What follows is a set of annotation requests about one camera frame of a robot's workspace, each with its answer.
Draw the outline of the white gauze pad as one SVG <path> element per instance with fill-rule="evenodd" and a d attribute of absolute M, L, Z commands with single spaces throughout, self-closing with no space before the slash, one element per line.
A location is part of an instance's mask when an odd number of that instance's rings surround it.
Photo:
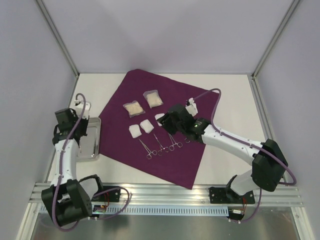
<path fill-rule="evenodd" d="M 160 127 L 162 126 L 162 124 L 158 122 L 158 119 L 162 118 L 164 115 L 165 115 L 164 113 L 158 113 L 158 114 L 156 114 L 156 115 L 154 116 L 157 124 L 158 124 Z"/>
<path fill-rule="evenodd" d="M 129 130 L 133 139 L 136 139 L 142 135 L 141 130 L 140 130 L 140 126 L 138 124 L 130 125 L 128 130 Z"/>
<path fill-rule="evenodd" d="M 147 134 L 149 134 L 154 129 L 154 126 L 148 119 L 143 120 L 139 125 Z"/>

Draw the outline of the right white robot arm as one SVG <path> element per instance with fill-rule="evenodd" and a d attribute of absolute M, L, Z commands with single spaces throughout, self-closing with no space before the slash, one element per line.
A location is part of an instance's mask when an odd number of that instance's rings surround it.
<path fill-rule="evenodd" d="M 279 145 L 272 139 L 258 142 L 240 138 L 215 127 L 208 119 L 196 118 L 191 105 L 174 105 L 157 122 L 171 135 L 177 132 L 187 139 L 224 150 L 251 166 L 251 170 L 233 176 L 225 186 L 225 196 L 232 203 L 246 193 L 262 189 L 274 192 L 288 163 Z"/>

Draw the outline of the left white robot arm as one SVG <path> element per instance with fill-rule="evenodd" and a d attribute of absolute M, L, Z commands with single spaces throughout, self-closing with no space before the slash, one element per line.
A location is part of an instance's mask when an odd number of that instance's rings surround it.
<path fill-rule="evenodd" d="M 105 188 L 96 174 L 77 180 L 80 139 L 87 134 L 89 120 L 72 108 L 56 111 L 55 117 L 56 173 L 49 188 L 41 192 L 41 200 L 55 226 L 64 231 L 66 225 L 77 225 L 92 215 L 92 199 L 102 199 Z"/>

